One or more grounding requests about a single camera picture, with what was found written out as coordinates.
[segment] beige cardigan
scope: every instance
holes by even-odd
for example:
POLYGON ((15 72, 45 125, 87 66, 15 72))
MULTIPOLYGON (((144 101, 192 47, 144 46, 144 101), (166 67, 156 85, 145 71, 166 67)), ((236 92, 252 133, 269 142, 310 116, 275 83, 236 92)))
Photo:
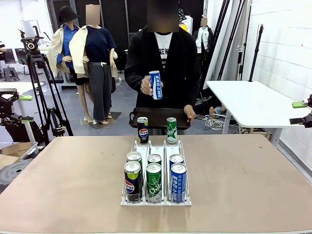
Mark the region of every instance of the beige cardigan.
MULTIPOLYGON (((84 47, 86 45, 86 40, 88 36, 88 29, 87 25, 83 26, 76 32, 73 39, 69 43, 69 50, 72 55, 73 64, 75 72, 77 73, 78 77, 82 77, 83 74, 87 70, 85 69, 85 64, 82 61, 83 56, 85 55, 84 47)), ((112 69, 112 77, 117 78, 117 69, 112 69)))
MULTIPOLYGON (((63 40, 64 40, 64 24, 60 26, 60 28, 54 33, 52 40, 50 42, 50 45, 48 47, 48 60, 51 67, 51 70, 53 72, 59 72, 64 71, 66 73, 69 72, 69 68, 66 66, 65 62, 62 62, 59 64, 57 62, 58 54, 62 54, 63 49, 63 40)), ((84 72, 79 77, 87 77, 87 73, 84 72)))

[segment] beverage can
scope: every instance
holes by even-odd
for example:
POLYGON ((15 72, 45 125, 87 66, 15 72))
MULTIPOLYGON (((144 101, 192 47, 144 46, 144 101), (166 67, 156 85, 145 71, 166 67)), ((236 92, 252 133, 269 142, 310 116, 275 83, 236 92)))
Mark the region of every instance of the beverage can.
POLYGON ((158 163, 148 164, 146 167, 147 202, 161 202, 161 165, 158 163))
POLYGON ((151 71, 149 72, 149 75, 150 75, 150 81, 151 81, 152 90, 153 90, 153 99, 154 100, 162 99, 160 72, 151 71))
POLYGON ((169 144, 177 143, 176 118, 167 118, 167 141, 169 144))
POLYGON ((175 163, 171 167, 171 201, 174 203, 185 201, 186 171, 183 163, 175 163))
POLYGON ((169 168, 175 163, 184 163, 184 156, 179 154, 174 154, 169 157, 169 168))
POLYGON ((130 153, 127 154, 126 156, 127 162, 131 162, 131 161, 136 161, 140 164, 141 166, 141 175, 143 176, 142 173, 142 155, 140 152, 137 151, 132 151, 130 153))
POLYGON ((148 155, 147 164, 150 163, 158 163, 159 165, 161 165, 161 156, 155 154, 148 155))
POLYGON ((141 165, 137 161, 127 162, 124 166, 126 191, 128 200, 132 203, 141 201, 143 196, 141 180, 141 165))
POLYGON ((139 117, 137 118, 137 135, 139 138, 140 144, 148 143, 148 118, 147 117, 139 117))

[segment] can lid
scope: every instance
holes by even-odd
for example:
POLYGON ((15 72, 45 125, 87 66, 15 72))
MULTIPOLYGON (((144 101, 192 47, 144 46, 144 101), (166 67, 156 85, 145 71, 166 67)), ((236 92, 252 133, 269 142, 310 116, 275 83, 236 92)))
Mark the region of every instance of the can lid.
POLYGON ((137 123, 145 123, 148 121, 147 117, 139 117, 136 119, 137 123))
POLYGON ((158 163, 151 163, 148 164, 148 166, 146 167, 146 171, 149 173, 158 173, 161 171, 161 166, 158 163))
POLYGON ((149 74, 156 74, 156 73, 160 73, 159 71, 151 71, 149 72, 149 74))
POLYGON ((173 163, 178 163, 178 162, 183 162, 184 157, 182 155, 175 154, 175 155, 171 155, 169 160, 173 163))
POLYGON ((149 162, 160 162, 161 161, 161 156, 160 155, 156 155, 156 154, 148 155, 148 161, 149 162))
POLYGON ((130 161, 125 164, 125 172, 134 174, 141 170, 141 165, 137 161, 130 161))
POLYGON ((176 122, 176 118, 174 118, 174 117, 169 117, 169 118, 167 118, 167 121, 168 121, 168 122, 176 122))
POLYGON ((171 166, 171 171, 174 173, 182 174, 186 172, 186 166, 183 163, 175 163, 171 166))
POLYGON ((137 161, 137 160, 142 159, 142 155, 140 152, 132 151, 127 154, 126 158, 128 161, 137 161))

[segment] blue can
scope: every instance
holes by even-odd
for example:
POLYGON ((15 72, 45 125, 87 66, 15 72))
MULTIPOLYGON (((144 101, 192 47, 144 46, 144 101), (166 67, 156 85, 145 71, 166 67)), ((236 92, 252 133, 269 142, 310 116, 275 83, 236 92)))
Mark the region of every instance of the blue can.
POLYGON ((171 169, 172 165, 175 163, 183 163, 184 164, 184 157, 183 155, 175 154, 169 157, 169 168, 171 169))
POLYGON ((153 99, 159 100, 162 99, 162 89, 161 89, 161 81, 160 81, 160 72, 152 71, 150 74, 150 80, 153 90, 153 99))
POLYGON ((171 167, 171 201, 181 203, 185 201, 186 166, 175 163, 171 167))

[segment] concrete floor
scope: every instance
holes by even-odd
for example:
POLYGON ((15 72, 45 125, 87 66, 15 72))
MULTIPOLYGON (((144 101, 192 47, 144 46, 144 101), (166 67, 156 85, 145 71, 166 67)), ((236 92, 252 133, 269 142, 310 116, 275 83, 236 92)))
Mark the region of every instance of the concrete floor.
MULTIPOLYGON (((21 81, 30 81, 29 76, 19 75, 21 81)), ((40 80, 44 81, 45 78, 41 75, 40 80)), ((61 99, 70 121, 71 128, 75 136, 135 136, 137 130, 130 127, 129 123, 129 113, 135 108, 137 93, 132 90, 128 84, 123 79, 120 85, 117 85, 117 90, 112 94, 112 112, 122 112, 122 114, 117 119, 116 123, 106 126, 101 129, 94 129, 89 125, 81 126, 80 120, 83 119, 83 109, 79 100, 79 96, 76 95, 77 88, 74 87, 63 87, 60 92, 61 99)), ((34 95, 31 90, 27 95, 34 95)), ((46 95, 46 101, 48 106, 53 106, 52 96, 46 95)), ((93 112, 93 105, 91 101, 87 98, 89 113, 93 112)), ((15 112, 19 115, 20 110, 17 103, 14 103, 15 112)), ((25 102, 24 107, 27 115, 34 117, 36 123, 40 124, 40 118, 38 115, 38 109, 35 99, 30 102, 25 102)), ((221 134, 222 131, 205 130, 204 121, 195 119, 188 130, 190 135, 199 134, 221 134)), ((0 127, 0 142, 12 142, 11 136, 7 133, 4 127, 0 127)))

